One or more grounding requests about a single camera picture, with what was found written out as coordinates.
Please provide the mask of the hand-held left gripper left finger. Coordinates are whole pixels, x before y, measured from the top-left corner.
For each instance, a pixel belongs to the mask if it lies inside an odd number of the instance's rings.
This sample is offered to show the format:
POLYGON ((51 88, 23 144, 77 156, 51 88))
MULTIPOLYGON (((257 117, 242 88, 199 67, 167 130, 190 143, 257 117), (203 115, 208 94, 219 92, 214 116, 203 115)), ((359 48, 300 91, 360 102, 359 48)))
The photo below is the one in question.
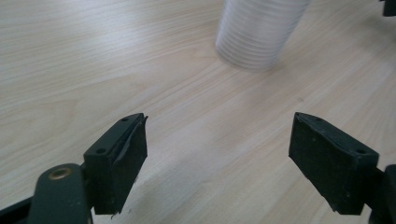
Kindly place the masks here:
POLYGON ((83 155, 96 215, 120 213, 148 156, 143 113, 118 120, 83 155))

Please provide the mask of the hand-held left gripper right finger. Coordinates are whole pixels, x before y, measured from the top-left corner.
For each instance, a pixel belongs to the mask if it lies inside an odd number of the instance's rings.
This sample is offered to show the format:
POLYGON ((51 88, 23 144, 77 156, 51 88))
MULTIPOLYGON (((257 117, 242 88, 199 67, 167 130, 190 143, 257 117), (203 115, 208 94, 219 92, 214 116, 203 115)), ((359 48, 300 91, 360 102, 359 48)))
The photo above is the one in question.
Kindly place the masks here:
POLYGON ((379 154, 316 116, 293 118, 289 157, 341 215, 361 213, 379 154))

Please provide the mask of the stack of clear plastic cups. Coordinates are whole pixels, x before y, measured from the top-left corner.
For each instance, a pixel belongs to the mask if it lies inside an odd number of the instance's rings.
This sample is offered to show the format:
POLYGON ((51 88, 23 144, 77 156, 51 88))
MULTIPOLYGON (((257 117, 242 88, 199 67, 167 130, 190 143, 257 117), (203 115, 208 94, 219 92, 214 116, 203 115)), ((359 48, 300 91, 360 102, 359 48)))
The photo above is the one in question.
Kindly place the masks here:
POLYGON ((312 0, 225 0, 215 48, 229 64, 250 71, 276 63, 312 0))

